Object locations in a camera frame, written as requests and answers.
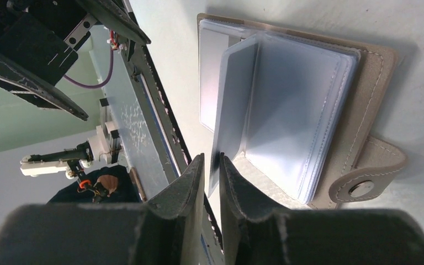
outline wallet strap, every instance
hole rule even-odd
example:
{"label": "wallet strap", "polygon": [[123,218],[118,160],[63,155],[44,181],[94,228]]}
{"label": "wallet strap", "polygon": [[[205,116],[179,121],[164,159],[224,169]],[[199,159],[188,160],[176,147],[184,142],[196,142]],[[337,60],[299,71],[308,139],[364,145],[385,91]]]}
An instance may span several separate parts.
{"label": "wallet strap", "polygon": [[329,196],[335,203],[374,199],[406,164],[407,156],[397,147],[368,136],[357,164],[330,186]]}

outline metal plate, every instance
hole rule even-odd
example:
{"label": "metal plate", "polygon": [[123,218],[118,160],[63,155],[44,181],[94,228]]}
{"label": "metal plate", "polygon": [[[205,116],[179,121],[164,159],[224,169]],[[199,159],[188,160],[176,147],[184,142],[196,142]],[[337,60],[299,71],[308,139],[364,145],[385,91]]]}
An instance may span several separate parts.
{"label": "metal plate", "polygon": [[69,36],[87,15],[74,0],[38,0],[28,12],[60,39]]}
{"label": "metal plate", "polygon": [[97,23],[96,18],[87,14],[74,30],[64,39],[69,47],[78,50],[90,36],[89,30]]}
{"label": "metal plate", "polygon": [[78,59],[73,48],[28,13],[0,38],[0,53],[53,86]]}
{"label": "metal plate", "polygon": [[75,0],[75,2],[107,28],[136,43],[150,44],[151,41],[144,31],[112,0]]}

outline orange part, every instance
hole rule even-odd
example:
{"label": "orange part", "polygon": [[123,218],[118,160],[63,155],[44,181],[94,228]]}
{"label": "orange part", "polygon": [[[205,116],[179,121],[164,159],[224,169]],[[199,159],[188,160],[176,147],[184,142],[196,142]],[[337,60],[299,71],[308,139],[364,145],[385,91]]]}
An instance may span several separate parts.
{"label": "orange part", "polygon": [[79,184],[79,187],[80,187],[81,189],[84,189],[84,187],[83,187],[83,186],[84,186],[85,184],[91,185],[92,183],[90,182],[90,180],[86,179],[86,180],[82,181],[82,182]]}

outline cable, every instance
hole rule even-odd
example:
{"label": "cable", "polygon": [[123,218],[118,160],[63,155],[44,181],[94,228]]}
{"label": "cable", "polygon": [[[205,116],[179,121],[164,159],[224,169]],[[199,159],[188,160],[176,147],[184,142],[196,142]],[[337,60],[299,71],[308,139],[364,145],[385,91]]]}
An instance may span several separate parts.
{"label": "cable", "polygon": [[120,149],[115,149],[115,150],[111,150],[111,151],[106,152],[106,153],[100,153],[100,154],[98,155],[98,161],[100,161],[100,158],[102,158],[102,156],[103,156],[103,155],[108,155],[108,154],[112,155],[112,154],[114,154],[115,152],[119,152],[119,151],[121,151],[121,150],[122,150],[122,148],[120,148]]}
{"label": "cable", "polygon": [[110,49],[110,65],[109,65],[108,75],[105,81],[101,82],[100,84],[90,85],[90,84],[79,83],[67,75],[64,75],[64,78],[68,80],[69,82],[71,82],[72,84],[75,84],[76,86],[86,88],[86,89],[96,89],[96,88],[106,86],[106,84],[108,84],[108,82],[111,80],[111,76],[113,75],[113,66],[114,66],[114,50]]}

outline white wall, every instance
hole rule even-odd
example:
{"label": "white wall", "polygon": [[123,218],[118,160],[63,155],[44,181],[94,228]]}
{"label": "white wall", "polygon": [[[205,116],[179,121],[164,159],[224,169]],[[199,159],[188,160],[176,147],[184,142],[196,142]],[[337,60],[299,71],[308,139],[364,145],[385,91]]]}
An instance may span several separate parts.
{"label": "white wall", "polygon": [[[0,225],[15,208],[30,203],[46,203],[60,189],[73,181],[64,172],[47,174],[37,178],[24,176],[20,171],[20,160],[26,155],[59,152],[71,149],[87,141],[95,131],[71,135],[35,145],[20,147],[0,153]],[[91,170],[103,167],[95,163]]]}

